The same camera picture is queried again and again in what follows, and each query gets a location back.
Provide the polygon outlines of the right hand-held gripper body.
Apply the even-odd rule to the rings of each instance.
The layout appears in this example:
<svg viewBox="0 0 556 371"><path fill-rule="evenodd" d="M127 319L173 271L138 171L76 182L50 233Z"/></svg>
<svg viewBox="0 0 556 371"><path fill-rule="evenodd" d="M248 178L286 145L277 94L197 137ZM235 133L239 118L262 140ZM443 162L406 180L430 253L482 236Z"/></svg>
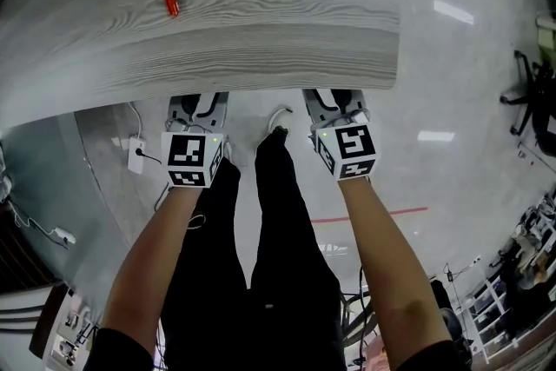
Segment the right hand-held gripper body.
<svg viewBox="0 0 556 371"><path fill-rule="evenodd" d="M358 89L331 89L334 105L325 104L317 89L304 89L312 125L314 151L337 181L370 176L378 160L371 136L370 114Z"/></svg>

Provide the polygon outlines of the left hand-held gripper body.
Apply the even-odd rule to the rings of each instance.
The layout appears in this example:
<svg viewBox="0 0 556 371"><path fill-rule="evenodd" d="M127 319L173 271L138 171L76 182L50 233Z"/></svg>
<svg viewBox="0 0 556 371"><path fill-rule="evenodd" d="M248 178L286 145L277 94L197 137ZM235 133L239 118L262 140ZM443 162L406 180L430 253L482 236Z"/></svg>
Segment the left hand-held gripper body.
<svg viewBox="0 0 556 371"><path fill-rule="evenodd" d="M211 186L224 155L227 107L227 92L170 98L161 136L162 166L170 186Z"/></svg>

